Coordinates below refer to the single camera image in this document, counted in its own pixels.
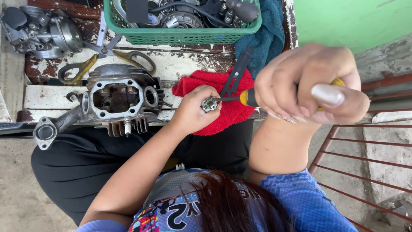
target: green wall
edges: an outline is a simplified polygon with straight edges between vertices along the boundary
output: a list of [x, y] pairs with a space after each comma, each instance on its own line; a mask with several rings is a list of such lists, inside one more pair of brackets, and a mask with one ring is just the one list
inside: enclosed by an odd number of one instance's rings
[[299, 46], [362, 52], [412, 33], [412, 0], [294, 0]]

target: carburetor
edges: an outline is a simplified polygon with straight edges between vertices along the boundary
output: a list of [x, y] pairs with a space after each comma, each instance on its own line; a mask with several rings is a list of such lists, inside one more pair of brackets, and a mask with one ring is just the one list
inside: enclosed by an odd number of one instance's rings
[[41, 117], [33, 136], [41, 150], [47, 150], [56, 136], [74, 123], [106, 128], [109, 136], [129, 136], [148, 131], [164, 104], [160, 79], [145, 68], [127, 64], [107, 64], [89, 74], [88, 91], [76, 96], [78, 106], [58, 118]]
[[32, 52], [37, 59], [61, 59], [64, 51], [80, 52], [82, 36], [67, 13], [34, 6], [8, 7], [2, 27], [17, 53]]

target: hand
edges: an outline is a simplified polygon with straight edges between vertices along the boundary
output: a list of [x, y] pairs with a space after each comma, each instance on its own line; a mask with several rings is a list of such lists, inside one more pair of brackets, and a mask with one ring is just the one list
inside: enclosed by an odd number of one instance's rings
[[[330, 85], [335, 78], [342, 79], [345, 87]], [[255, 81], [256, 101], [269, 115], [322, 124], [361, 120], [369, 99], [360, 90], [352, 52], [315, 43], [280, 54]]]
[[173, 125], [177, 130], [188, 135], [212, 123], [220, 115], [222, 102], [219, 102], [216, 109], [206, 113], [200, 105], [202, 101], [209, 96], [220, 98], [216, 89], [209, 85], [198, 86], [186, 94], [176, 112], [173, 114], [169, 125]]

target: fingernail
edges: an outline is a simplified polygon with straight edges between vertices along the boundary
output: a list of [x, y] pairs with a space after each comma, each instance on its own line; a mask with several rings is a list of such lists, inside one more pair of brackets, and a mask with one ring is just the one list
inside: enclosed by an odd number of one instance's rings
[[308, 123], [308, 122], [306, 122], [306, 120], [305, 120], [304, 118], [301, 118], [301, 117], [299, 117], [299, 116], [293, 116], [293, 115], [292, 115], [292, 117], [293, 117], [294, 119], [296, 119], [297, 121], [301, 122], [301, 123]]
[[345, 100], [345, 95], [337, 86], [317, 84], [311, 93], [314, 98], [329, 107], [337, 107]]
[[306, 108], [306, 107], [300, 107], [300, 112], [302, 112], [302, 114], [305, 116], [305, 117], [310, 117], [310, 112], [309, 112], [309, 110]]
[[269, 116], [271, 116], [272, 118], [276, 119], [276, 120], [282, 121], [282, 119], [280, 119], [280, 118], [279, 118], [275, 113], [273, 113], [273, 112], [267, 111], [267, 114], [268, 114]]
[[287, 117], [282, 117], [285, 121], [287, 121], [288, 123], [291, 123], [291, 124], [296, 124], [296, 122], [294, 121], [294, 120], [292, 120], [292, 119], [290, 119], [290, 118], [287, 118]]

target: forearm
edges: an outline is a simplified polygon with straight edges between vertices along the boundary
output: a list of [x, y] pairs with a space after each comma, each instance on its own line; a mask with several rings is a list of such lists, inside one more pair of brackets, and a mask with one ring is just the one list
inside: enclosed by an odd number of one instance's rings
[[184, 137], [172, 125], [164, 126], [107, 181], [81, 224], [112, 218], [113, 215], [120, 218], [122, 215], [133, 216], [143, 205], [165, 163]]
[[251, 180], [260, 182], [270, 174], [302, 171], [307, 165], [310, 140], [319, 127], [312, 122], [294, 125], [267, 117], [250, 146]]

